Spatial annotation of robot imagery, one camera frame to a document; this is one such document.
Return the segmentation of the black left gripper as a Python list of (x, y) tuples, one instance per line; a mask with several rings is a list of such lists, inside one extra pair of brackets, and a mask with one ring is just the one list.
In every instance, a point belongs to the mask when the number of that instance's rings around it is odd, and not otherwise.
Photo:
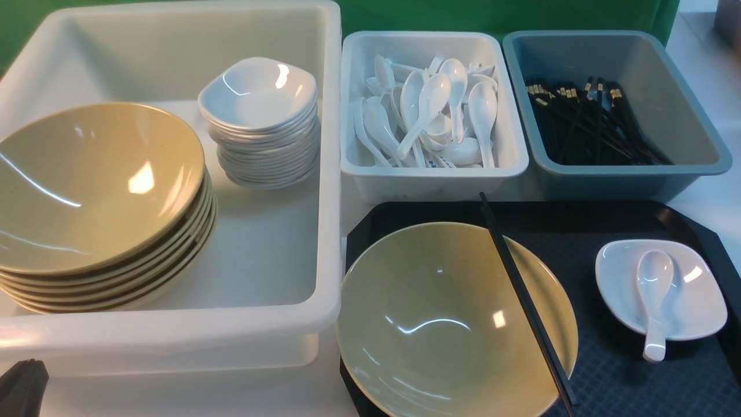
[(1, 415), (39, 416), (48, 380), (44, 361), (16, 362), (1, 377)]

